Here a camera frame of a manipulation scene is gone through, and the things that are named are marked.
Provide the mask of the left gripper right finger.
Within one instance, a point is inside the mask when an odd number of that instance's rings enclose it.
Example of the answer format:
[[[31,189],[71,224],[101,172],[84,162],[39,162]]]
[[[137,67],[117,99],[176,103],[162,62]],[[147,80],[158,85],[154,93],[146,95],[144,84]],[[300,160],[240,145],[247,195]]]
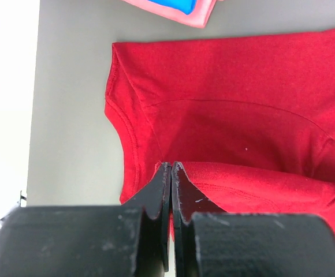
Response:
[[[335,235],[308,214],[229,214],[171,175],[177,276],[335,276]]]

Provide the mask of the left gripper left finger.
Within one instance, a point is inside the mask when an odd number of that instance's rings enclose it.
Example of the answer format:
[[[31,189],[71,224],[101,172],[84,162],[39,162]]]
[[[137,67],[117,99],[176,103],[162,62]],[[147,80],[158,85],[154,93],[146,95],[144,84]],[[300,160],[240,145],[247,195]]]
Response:
[[[0,276],[164,276],[171,165],[123,205],[13,210],[0,229]]]

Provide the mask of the red t-shirt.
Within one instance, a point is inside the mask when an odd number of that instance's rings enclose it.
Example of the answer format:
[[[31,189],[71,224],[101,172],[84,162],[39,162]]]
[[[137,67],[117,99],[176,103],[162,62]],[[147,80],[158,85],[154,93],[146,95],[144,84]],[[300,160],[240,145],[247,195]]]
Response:
[[[115,42],[105,98],[122,203],[181,162],[227,212],[316,214],[335,232],[335,29]]]

